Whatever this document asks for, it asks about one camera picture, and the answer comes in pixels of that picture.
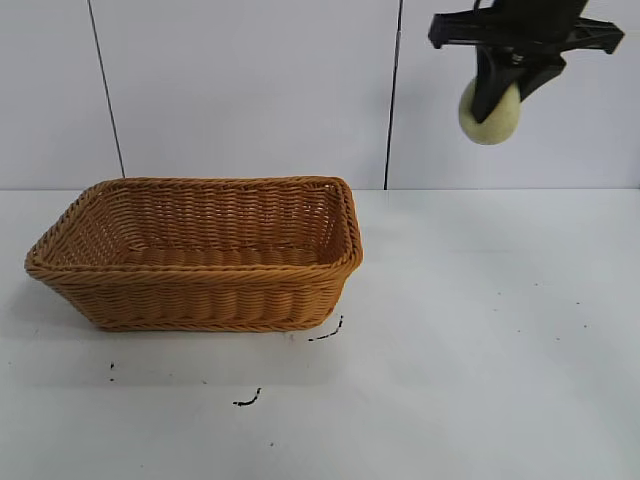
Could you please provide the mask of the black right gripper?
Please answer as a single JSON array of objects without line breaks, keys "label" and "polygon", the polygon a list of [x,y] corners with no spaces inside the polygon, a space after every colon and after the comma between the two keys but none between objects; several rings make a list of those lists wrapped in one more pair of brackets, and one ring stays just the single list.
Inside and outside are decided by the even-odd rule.
[{"label": "black right gripper", "polygon": [[[561,75],[567,65],[562,53],[615,52],[624,32],[612,22],[583,17],[586,5],[568,0],[475,1],[469,10],[435,14],[428,39],[436,49],[475,49],[472,115],[483,123],[513,83],[518,81],[520,98],[526,99]],[[521,75],[516,63],[525,61]]]}]

